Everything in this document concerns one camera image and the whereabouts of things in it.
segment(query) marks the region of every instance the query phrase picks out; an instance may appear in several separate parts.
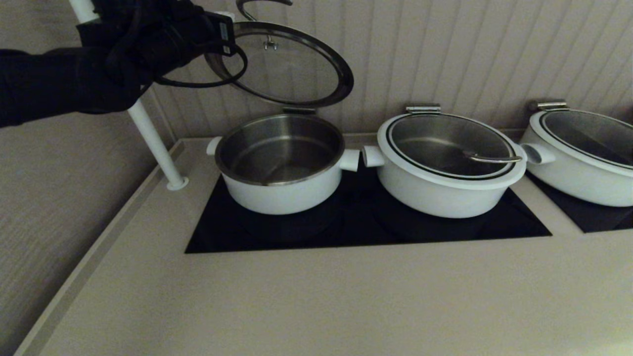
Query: beige countertop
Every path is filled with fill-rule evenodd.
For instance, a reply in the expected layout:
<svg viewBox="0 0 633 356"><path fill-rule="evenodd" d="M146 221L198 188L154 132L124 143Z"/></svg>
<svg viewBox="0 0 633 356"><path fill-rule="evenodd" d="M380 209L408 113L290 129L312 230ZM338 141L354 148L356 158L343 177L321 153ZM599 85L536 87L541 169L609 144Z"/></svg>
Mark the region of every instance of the beige countertop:
<svg viewBox="0 0 633 356"><path fill-rule="evenodd" d="M207 142L176 145L189 185L155 170L17 355L633 355L633 230L583 234L524 177L551 237L185 255Z"/></svg>

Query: black glass cooktop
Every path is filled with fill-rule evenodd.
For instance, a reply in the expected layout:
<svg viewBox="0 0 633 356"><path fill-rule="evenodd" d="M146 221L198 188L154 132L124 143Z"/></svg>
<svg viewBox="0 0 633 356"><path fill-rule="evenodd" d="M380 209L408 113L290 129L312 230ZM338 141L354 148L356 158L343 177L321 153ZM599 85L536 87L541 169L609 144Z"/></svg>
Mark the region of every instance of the black glass cooktop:
<svg viewBox="0 0 633 356"><path fill-rule="evenodd" d="M633 229L633 207L615 208L589 203L549 186L529 172L526 175L584 232Z"/></svg>
<svg viewBox="0 0 633 356"><path fill-rule="evenodd" d="M491 211L447 219L400 203L380 185L375 168L343 172L336 192L305 212L264 215L238 205L220 178L186 253L393 245L550 236L508 189Z"/></svg>

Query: beige wall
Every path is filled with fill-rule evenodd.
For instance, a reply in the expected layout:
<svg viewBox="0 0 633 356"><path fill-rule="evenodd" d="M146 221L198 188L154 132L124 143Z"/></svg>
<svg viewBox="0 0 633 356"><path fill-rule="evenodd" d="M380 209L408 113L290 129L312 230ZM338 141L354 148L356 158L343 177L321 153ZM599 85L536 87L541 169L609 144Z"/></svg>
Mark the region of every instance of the beige wall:
<svg viewBox="0 0 633 356"><path fill-rule="evenodd" d="M67 1L3 1L0 47L76 46L75 22ZM0 129L0 355L13 353L154 164L124 113Z"/></svg>
<svg viewBox="0 0 633 356"><path fill-rule="evenodd" d="M233 0L196 2L237 12ZM246 7L261 20L317 36L347 59L353 92L319 111L346 132L376 130L406 103L440 103L445 112L499 128L526 127L524 104L543 97L633 118L631 0L295 0L290 7ZM207 73L199 61L180 76ZM181 137L222 134L280 111L231 87L159 95L165 103L180 101L167 110Z"/></svg>

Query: white pole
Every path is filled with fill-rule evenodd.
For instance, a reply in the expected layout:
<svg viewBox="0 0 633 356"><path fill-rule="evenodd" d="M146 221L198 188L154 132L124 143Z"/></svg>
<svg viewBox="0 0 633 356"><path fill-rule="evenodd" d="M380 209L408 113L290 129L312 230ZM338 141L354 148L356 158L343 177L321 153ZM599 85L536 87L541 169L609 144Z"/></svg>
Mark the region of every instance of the white pole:
<svg viewBox="0 0 633 356"><path fill-rule="evenodd" d="M99 18L94 12L94 5L91 0L69 0L70 5L73 7L75 12L75 16L80 23L88 22ZM154 124L152 124L152 120L149 118L145 107L141 100L137 100L131 108L127 110L128 114L132 117L134 124L138 128L139 132L141 132L141 136L145 140L145 143L149 147L149 150L154 155L158 165L165 173L165 177L169 183L167 184L167 189L176 191L184 188L189 180L187 177L182 177L178 169L173 164L172 157L169 155L169 152L165 148L163 144L163 140L161 140Z"/></svg>

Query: glass lid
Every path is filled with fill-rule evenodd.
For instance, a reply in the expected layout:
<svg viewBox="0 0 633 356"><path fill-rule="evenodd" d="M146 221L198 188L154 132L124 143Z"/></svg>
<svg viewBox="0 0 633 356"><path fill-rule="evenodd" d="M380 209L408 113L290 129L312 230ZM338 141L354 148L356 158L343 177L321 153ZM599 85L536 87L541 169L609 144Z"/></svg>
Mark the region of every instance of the glass lid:
<svg viewBox="0 0 633 356"><path fill-rule="evenodd" d="M325 43L289 27L267 22L237 22L235 43L248 58L235 86L267 101L318 108L343 100L354 86L345 60ZM242 68L238 56L206 54L211 69L227 79Z"/></svg>
<svg viewBox="0 0 633 356"><path fill-rule="evenodd" d="M551 111L541 125L555 139L606 163L633 168L633 126L577 110Z"/></svg>
<svg viewBox="0 0 633 356"><path fill-rule="evenodd" d="M418 168L445 177L491 179L514 167L512 147L494 130L469 118L415 114L394 121L387 130L391 148ZM473 156L508 160L478 162Z"/></svg>

